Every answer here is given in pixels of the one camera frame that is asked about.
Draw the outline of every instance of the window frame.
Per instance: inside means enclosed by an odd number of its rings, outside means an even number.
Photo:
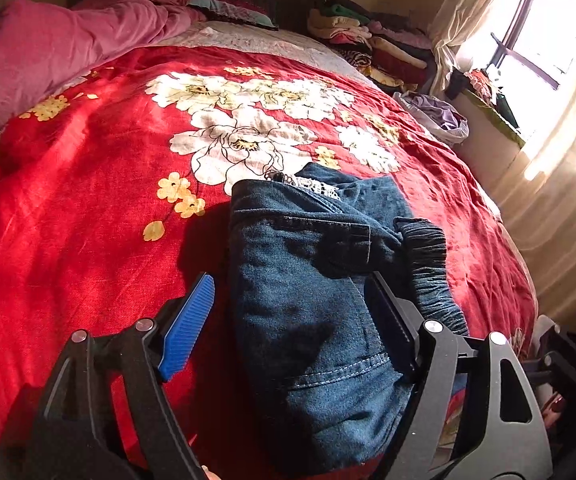
[[[538,67],[534,62],[514,50],[514,46],[519,39],[519,34],[523,30],[523,26],[528,19],[528,14],[530,13],[533,2],[534,0],[520,0],[519,7],[517,7],[516,12],[514,13],[514,17],[510,22],[510,27],[505,33],[503,40],[497,38],[493,32],[490,33],[493,40],[496,41],[497,48],[492,55],[490,63],[488,63],[488,67],[494,65],[499,68],[505,57],[511,56],[519,61],[523,66],[532,70],[532,72],[547,82],[554,90],[558,90],[560,83],[556,79],[549,75],[545,70]]]

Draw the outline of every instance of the folded denim garment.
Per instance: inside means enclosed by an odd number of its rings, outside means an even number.
[[[397,370],[405,342],[388,336],[388,306],[366,303],[370,272],[424,317],[468,334],[448,289],[444,235],[411,217],[391,176],[360,180],[311,163],[233,186],[237,345],[269,451],[288,476],[364,462],[401,420],[413,387]]]

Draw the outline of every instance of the curtain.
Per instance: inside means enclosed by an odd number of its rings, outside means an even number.
[[[576,83],[562,102],[554,128],[526,143],[490,195],[528,264],[541,312],[576,328]]]
[[[442,92],[455,66],[455,47],[463,44],[482,25],[493,0],[445,0],[428,33],[432,39],[434,57],[439,70],[431,93]]]

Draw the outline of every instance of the bed sheet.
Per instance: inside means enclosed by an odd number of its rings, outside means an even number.
[[[199,460],[223,479],[277,478],[235,355],[226,285],[229,190],[268,170],[317,162],[362,177],[391,174],[415,215],[446,234],[448,282],[471,335],[498,330],[517,352],[530,339],[530,282],[449,148],[326,47],[282,33],[263,46],[268,39],[241,26],[239,36],[228,33],[229,48],[206,46],[220,35],[209,28],[95,68],[1,133],[3,445],[28,438],[71,332],[117,332],[207,271],[215,305],[167,396]],[[119,382],[113,394],[138,462]]]

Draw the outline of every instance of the ribbed blue pad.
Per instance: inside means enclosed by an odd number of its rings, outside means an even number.
[[[177,319],[164,337],[163,356],[159,364],[159,372],[164,381],[169,381],[188,361],[213,302],[214,280],[206,274],[191,290]]]

